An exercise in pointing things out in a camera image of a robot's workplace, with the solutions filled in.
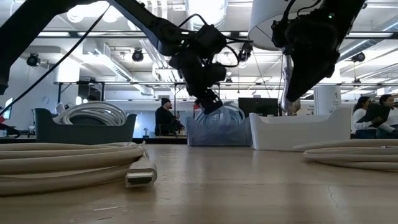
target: woman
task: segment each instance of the woman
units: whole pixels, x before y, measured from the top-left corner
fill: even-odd
[[[378,139],[398,139],[398,109],[394,108],[394,97],[390,94],[382,95],[379,103],[391,110],[387,121],[377,129],[376,137]]]
[[[368,96],[361,96],[358,102],[354,106],[353,113],[353,127],[356,139],[374,139],[376,138],[376,128],[371,127],[372,124],[380,123],[381,118],[375,118],[369,122],[358,123],[358,121],[363,118],[366,114],[371,99]]]

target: blue bin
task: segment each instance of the blue bin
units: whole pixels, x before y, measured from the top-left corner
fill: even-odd
[[[241,124],[206,127],[194,118],[187,118],[189,146],[252,146],[250,119]]]

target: table surface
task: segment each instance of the table surface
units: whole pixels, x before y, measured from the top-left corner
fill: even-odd
[[[297,152],[147,145],[153,188],[124,182],[0,198],[2,224],[398,222],[398,174],[306,162]]]

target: dark jacket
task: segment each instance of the dark jacket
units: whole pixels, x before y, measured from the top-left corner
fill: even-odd
[[[176,129],[176,122],[174,115],[161,106],[155,112],[155,135],[166,136],[173,134]]]

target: white cylinder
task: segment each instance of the white cylinder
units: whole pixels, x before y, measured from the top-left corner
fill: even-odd
[[[271,25],[274,20],[279,21],[282,19],[288,3],[288,1],[283,0],[253,0],[248,38],[253,40],[252,44],[255,47],[264,50],[279,50],[271,41]],[[296,1],[290,9],[289,19],[296,18],[296,13],[299,9],[311,6],[313,3],[314,1],[312,0]],[[305,14],[313,9],[306,9],[300,13]]]
[[[340,86],[316,86],[314,99],[315,113],[329,115],[341,106]]]

